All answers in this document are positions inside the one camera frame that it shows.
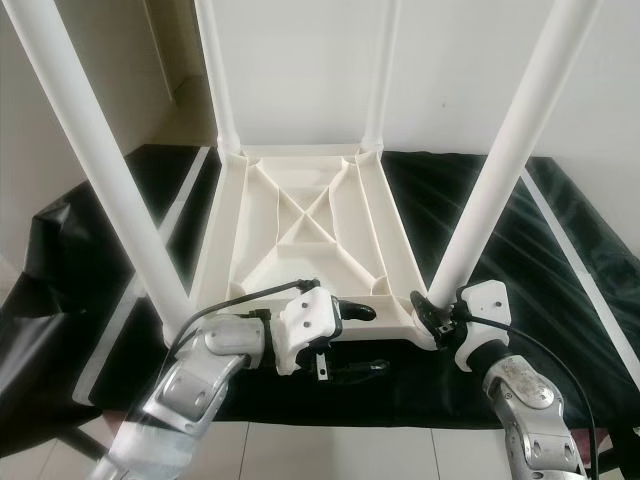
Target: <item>wire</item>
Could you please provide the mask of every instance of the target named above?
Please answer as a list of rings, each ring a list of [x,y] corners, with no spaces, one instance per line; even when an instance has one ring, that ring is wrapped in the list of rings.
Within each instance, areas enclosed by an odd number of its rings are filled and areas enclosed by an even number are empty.
[[[259,292],[249,293],[247,295],[243,295],[238,298],[234,298],[231,300],[227,300],[225,302],[218,303],[216,305],[212,305],[207,308],[203,308],[199,312],[194,313],[189,317],[189,319],[184,322],[180,330],[176,334],[173,342],[169,346],[169,350],[162,360],[162,364],[160,365],[160,371],[158,372],[158,378],[156,380],[155,386],[158,386],[160,382],[160,378],[162,378],[162,374],[167,365],[167,361],[170,358],[173,358],[176,353],[180,351],[182,347],[184,347],[189,340],[191,340],[197,330],[192,330],[187,334],[187,331],[196,323],[200,318],[204,317],[213,312],[217,312],[218,310],[222,310],[224,308],[232,307],[234,305],[239,305],[241,303],[250,302],[251,300],[255,300],[257,298],[267,297],[269,295],[273,295],[274,293],[283,292],[285,290],[289,290],[290,288],[303,288],[309,285],[314,285],[314,280],[296,280],[295,282],[284,283],[282,285],[278,285],[276,287],[267,288],[265,290],[260,290]]]
[[[598,442],[596,440],[596,424],[593,419],[593,412],[591,411],[591,405],[589,404],[589,399],[587,398],[587,394],[582,388],[582,385],[580,385],[580,382],[578,381],[578,379],[571,372],[571,370],[569,370],[569,367],[567,367],[564,364],[564,362],[560,360],[560,358],[555,353],[553,353],[551,350],[545,347],[542,343],[540,343],[538,340],[536,340],[532,336],[527,335],[526,333],[518,330],[517,328],[514,328],[510,325],[504,325],[502,323],[494,322],[493,320],[486,320],[484,318],[474,317],[473,315],[465,315],[463,320],[466,322],[481,323],[489,327],[499,328],[500,330],[513,333],[514,335],[517,335],[523,338],[524,340],[532,343],[533,345],[537,346],[540,350],[545,352],[547,355],[549,355],[549,357],[551,357],[551,359],[553,359],[553,361],[556,362],[556,364],[560,367],[560,369],[564,371],[567,377],[569,377],[569,379],[573,382],[573,385],[578,391],[578,395],[580,396],[582,403],[584,403],[585,407],[587,408],[587,416],[589,417],[589,452],[591,454],[591,479],[598,480],[599,479]]]

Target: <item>white stripe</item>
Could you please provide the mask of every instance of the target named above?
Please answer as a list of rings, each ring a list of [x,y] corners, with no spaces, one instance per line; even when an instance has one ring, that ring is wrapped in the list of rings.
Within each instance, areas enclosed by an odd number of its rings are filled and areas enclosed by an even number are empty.
[[[540,212],[542,212],[542,216],[547,221],[547,224],[549,224],[549,228],[551,228],[551,232],[554,237],[556,237],[562,252],[567,257],[569,265],[571,265],[571,268],[576,272],[582,288],[587,293],[589,300],[591,300],[596,313],[600,317],[600,321],[602,322],[604,329],[609,335],[618,355],[620,355],[620,358],[622,359],[622,363],[627,367],[627,371],[629,372],[629,375],[631,375],[633,382],[636,384],[636,388],[640,391],[640,361],[638,361],[638,357],[633,351],[629,340],[627,340],[627,337],[624,335],[624,332],[620,328],[616,318],[613,316],[613,312],[611,312],[611,309],[609,308],[609,305],[607,305],[607,302],[598,289],[598,286],[593,281],[593,277],[591,277],[584,263],[580,259],[580,256],[571,243],[571,240],[569,240],[569,237],[562,229],[560,222],[553,214],[551,207],[529,175],[529,172],[526,170],[522,173],[522,181],[529,189],[529,193],[531,193],[533,201],[540,209]]]
[[[196,183],[196,179],[198,178],[198,174],[202,169],[202,165],[204,164],[208,153],[209,147],[201,147],[200,150],[198,150],[198,153],[191,164],[191,168],[189,169],[187,176],[182,182],[182,186],[180,187],[175,200],[169,207],[167,214],[160,224],[158,231],[165,245],[175,230],[180,214],[184,209],[191,190],[193,190],[193,186]],[[98,345],[91,354],[91,358],[89,358],[89,361],[84,366],[84,369],[78,378],[78,382],[76,383],[76,387],[72,394],[74,402],[82,405],[93,405],[89,400],[89,394],[91,393],[100,372],[104,368],[107,358],[109,357],[116,340],[120,336],[120,332],[122,331],[127,318],[131,315],[131,311],[136,305],[138,298],[145,297],[146,294],[147,293],[144,291],[142,282],[140,282],[138,275],[134,274],[122,294],[122,297],[120,297],[120,301],[116,305],[116,308],[109,319],[109,323],[100,337]]]

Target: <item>tile floor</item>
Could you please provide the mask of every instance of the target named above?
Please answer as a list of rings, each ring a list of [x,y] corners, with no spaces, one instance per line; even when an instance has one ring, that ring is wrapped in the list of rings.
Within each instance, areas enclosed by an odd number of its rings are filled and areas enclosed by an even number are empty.
[[[82,427],[108,444],[102,419]],[[83,480],[93,463],[51,441],[0,459],[1,480]],[[183,480],[511,480],[503,432],[289,427],[246,422],[211,428]],[[619,472],[603,480],[623,480]]]

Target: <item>black cloth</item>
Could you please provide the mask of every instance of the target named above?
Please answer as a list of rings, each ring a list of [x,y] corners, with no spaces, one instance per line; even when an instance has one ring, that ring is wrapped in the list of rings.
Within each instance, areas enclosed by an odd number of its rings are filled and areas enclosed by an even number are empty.
[[[159,225],[197,152],[144,146],[127,159]],[[385,152],[383,167],[416,261],[430,284],[483,156]],[[548,158],[528,170],[574,243],[636,353],[640,351],[640,262]],[[209,153],[168,244],[185,288],[200,251],[219,173]],[[34,217],[25,271],[0,310],[0,456],[55,436],[103,409],[128,410],[145,393],[166,352],[147,299],[137,302],[91,396],[71,400],[77,378],[133,275],[90,185],[83,183]],[[519,182],[472,282],[507,285],[513,325],[553,350],[583,384],[600,426],[640,424],[640,394],[551,230]],[[586,426],[570,382],[535,347],[512,349],[553,380],[569,426]],[[487,428],[498,425],[479,388],[448,352],[404,341],[334,344],[344,365],[385,359],[390,372],[358,385],[321,385],[304,375],[243,371],[219,420],[350,426]]]

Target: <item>black plastic sheet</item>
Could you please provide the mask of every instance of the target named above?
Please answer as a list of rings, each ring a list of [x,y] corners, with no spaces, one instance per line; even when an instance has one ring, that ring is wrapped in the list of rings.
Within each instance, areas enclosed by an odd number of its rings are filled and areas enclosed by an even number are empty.
[[[160,223],[197,148],[145,146],[128,158]],[[386,152],[383,166],[416,260],[429,285],[484,157]],[[640,262],[551,159],[529,171],[593,275],[636,352],[640,351]],[[190,287],[219,172],[211,152],[168,244]],[[0,456],[39,443],[103,409],[128,410],[154,378],[166,349],[148,299],[137,301],[92,391],[71,392],[133,270],[93,191],[83,183],[34,217],[25,272],[0,311]],[[507,285],[513,324],[557,353],[608,427],[640,424],[640,394],[526,187],[519,182],[472,281]],[[555,365],[512,339],[561,389],[565,419],[585,426],[583,407]],[[306,425],[444,428],[497,426],[479,380],[447,352],[408,342],[335,344],[335,364],[385,359],[390,373],[359,385],[320,385],[302,375],[245,371],[232,381],[220,420]]]

